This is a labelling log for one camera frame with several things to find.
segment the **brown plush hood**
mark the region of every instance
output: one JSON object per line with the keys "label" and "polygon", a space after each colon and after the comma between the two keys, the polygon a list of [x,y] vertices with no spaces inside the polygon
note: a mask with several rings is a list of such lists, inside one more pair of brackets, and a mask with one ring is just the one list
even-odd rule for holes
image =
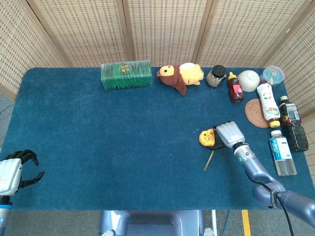
{"label": "brown plush hood", "polygon": [[157,72],[157,78],[159,78],[162,83],[172,86],[182,95],[186,94],[186,84],[182,78],[182,75],[179,73],[179,65],[174,65],[174,75],[171,76],[161,76],[159,71]]}

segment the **stuffed animal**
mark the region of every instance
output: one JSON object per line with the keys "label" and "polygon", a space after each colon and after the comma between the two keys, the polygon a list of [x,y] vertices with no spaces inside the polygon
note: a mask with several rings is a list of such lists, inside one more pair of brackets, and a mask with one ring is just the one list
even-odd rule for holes
{"label": "stuffed animal", "polygon": [[198,64],[184,63],[178,65],[166,65],[157,72],[157,77],[166,84],[174,87],[185,96],[186,85],[200,85],[203,79],[203,71]]}

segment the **robotic hand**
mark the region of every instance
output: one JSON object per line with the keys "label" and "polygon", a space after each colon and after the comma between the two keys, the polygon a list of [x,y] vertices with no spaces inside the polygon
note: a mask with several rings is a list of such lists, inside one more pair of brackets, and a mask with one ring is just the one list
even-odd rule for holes
{"label": "robotic hand", "polygon": [[16,151],[0,161],[0,236],[4,235],[6,223],[12,209],[10,198],[19,188],[40,181],[45,173],[42,171],[33,179],[22,180],[22,167],[28,160],[32,160],[33,164],[38,166],[36,154],[31,150]]}
{"label": "robotic hand", "polygon": [[254,198],[262,205],[289,211],[296,217],[315,227],[315,201],[292,191],[274,179],[255,156],[235,122],[216,127],[223,143],[234,149],[248,178],[259,184],[252,190]]}

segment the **white bottle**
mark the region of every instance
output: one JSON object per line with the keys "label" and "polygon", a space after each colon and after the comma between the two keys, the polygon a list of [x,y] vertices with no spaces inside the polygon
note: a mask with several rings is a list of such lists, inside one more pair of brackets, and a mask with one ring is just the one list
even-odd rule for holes
{"label": "white bottle", "polygon": [[296,175],[294,161],[286,137],[280,130],[271,131],[270,148],[279,176]]}
{"label": "white bottle", "polygon": [[257,92],[260,97],[264,117],[269,122],[271,128],[279,127],[280,111],[275,102],[271,85],[263,81],[260,83],[257,87]]}

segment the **woven coaster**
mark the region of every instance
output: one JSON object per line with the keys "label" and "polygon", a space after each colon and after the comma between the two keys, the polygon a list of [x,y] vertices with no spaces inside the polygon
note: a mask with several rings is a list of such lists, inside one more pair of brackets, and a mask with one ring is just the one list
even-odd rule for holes
{"label": "woven coaster", "polygon": [[262,112],[262,106],[258,98],[249,101],[245,106],[245,114],[247,119],[253,125],[259,128],[268,128],[269,124],[265,120]]}

